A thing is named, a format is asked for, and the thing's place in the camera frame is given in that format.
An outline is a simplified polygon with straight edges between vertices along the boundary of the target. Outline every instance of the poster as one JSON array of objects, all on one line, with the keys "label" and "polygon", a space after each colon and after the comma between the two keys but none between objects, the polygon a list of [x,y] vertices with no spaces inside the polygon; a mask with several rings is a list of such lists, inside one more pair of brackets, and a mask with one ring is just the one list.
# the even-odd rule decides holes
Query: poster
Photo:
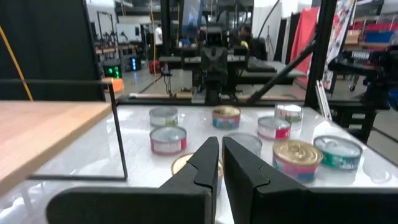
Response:
[{"label": "poster", "polygon": [[325,90],[331,90],[333,72],[329,71],[328,64],[340,53],[344,47],[344,36],[349,26],[351,12],[354,9],[355,0],[339,0],[336,4],[335,18],[330,33],[328,53],[326,55],[325,68],[323,70],[322,83]]}]

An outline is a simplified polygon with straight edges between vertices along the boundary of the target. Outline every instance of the green can label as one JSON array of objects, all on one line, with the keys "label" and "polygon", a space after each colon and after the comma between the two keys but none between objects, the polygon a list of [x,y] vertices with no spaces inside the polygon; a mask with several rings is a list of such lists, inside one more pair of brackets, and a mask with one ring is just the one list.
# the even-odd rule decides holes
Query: green can label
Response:
[{"label": "green can label", "polygon": [[357,169],[361,157],[341,157],[323,152],[322,164],[337,169]]}]

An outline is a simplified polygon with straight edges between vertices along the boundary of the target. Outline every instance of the can lid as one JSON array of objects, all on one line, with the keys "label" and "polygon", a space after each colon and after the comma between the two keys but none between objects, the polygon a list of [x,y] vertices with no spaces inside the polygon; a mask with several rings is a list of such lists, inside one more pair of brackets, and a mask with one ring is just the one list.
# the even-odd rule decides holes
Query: can lid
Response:
[{"label": "can lid", "polygon": [[280,109],[280,110],[291,111],[291,112],[301,112],[302,111],[302,107],[297,106],[297,105],[277,105],[276,108]]},{"label": "can lid", "polygon": [[175,142],[187,137],[187,132],[180,127],[157,128],[150,132],[150,138],[158,142]]},{"label": "can lid", "polygon": [[319,136],[313,140],[313,145],[322,152],[343,156],[358,157],[362,154],[362,148],[348,139],[337,136]]},{"label": "can lid", "polygon": [[254,136],[252,134],[235,132],[227,134],[225,137],[230,137],[234,139],[237,143],[239,143],[246,149],[249,149],[251,152],[257,151],[262,148],[261,140],[257,136]]},{"label": "can lid", "polygon": [[290,122],[286,121],[285,119],[276,118],[273,116],[265,116],[259,118],[258,124],[260,126],[265,126],[274,129],[285,129],[291,126]]},{"label": "can lid", "polygon": [[156,107],[149,111],[151,116],[156,117],[165,117],[165,116],[173,116],[178,113],[178,110],[173,107],[163,106],[163,107]]},{"label": "can lid", "polygon": [[[172,174],[174,175],[178,171],[180,171],[192,156],[193,153],[188,153],[174,160],[174,162],[172,163]],[[218,161],[218,177],[221,177],[222,175],[223,175],[223,165],[220,161]]]},{"label": "can lid", "polygon": [[300,140],[277,142],[272,150],[275,157],[298,165],[319,164],[323,158],[322,152]]},{"label": "can lid", "polygon": [[223,116],[239,116],[241,114],[241,110],[234,106],[216,106],[213,109],[213,113]]}]

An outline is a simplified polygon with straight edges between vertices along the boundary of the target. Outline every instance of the open can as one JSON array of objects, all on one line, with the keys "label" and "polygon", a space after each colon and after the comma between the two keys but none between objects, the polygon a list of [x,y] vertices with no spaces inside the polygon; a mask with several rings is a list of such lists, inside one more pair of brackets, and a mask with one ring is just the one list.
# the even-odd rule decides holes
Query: open can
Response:
[{"label": "open can", "polygon": [[315,171],[322,158],[322,152],[300,140],[277,142],[272,147],[274,168],[300,182],[315,179]]},{"label": "open can", "polygon": [[263,138],[283,140],[290,136],[291,123],[282,118],[265,116],[258,119],[257,133]]},{"label": "open can", "polygon": [[319,136],[313,145],[323,153],[322,164],[335,169],[355,170],[359,166],[362,148],[348,139]]},{"label": "open can", "polygon": [[163,127],[149,133],[150,148],[157,154],[176,154],[187,146],[187,131],[181,127]]},{"label": "open can", "polygon": [[[187,161],[192,157],[193,153],[188,153],[180,156],[172,163],[172,174],[175,175],[183,166],[187,163]],[[223,183],[223,164],[221,161],[218,161],[218,181],[217,181],[217,195],[221,192],[221,184]]]},{"label": "open can", "polygon": [[157,107],[149,111],[150,125],[155,127],[176,126],[178,110],[173,107]]},{"label": "open can", "polygon": [[225,137],[234,139],[237,143],[251,151],[254,155],[258,157],[261,156],[262,142],[257,136],[247,133],[230,133]]},{"label": "open can", "polygon": [[303,108],[297,105],[275,105],[275,117],[284,118],[290,123],[303,119]]}]

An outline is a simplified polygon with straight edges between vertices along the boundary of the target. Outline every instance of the gold can lid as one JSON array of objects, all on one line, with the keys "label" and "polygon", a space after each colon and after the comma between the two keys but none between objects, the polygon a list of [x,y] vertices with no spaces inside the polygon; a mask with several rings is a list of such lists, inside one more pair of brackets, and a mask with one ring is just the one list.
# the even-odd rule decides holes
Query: gold can lid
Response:
[{"label": "gold can lid", "polygon": [[239,116],[241,110],[234,106],[216,106],[214,107],[213,113],[223,116]]},{"label": "gold can lid", "polygon": [[[185,154],[174,160],[172,164],[172,174],[176,174],[178,171],[180,171],[187,161],[192,157],[193,153]],[[223,175],[223,164],[221,161],[218,161],[218,177],[221,177]]]},{"label": "gold can lid", "polygon": [[297,165],[314,165],[322,161],[323,154],[317,148],[300,140],[287,140],[274,144],[275,157]]}]

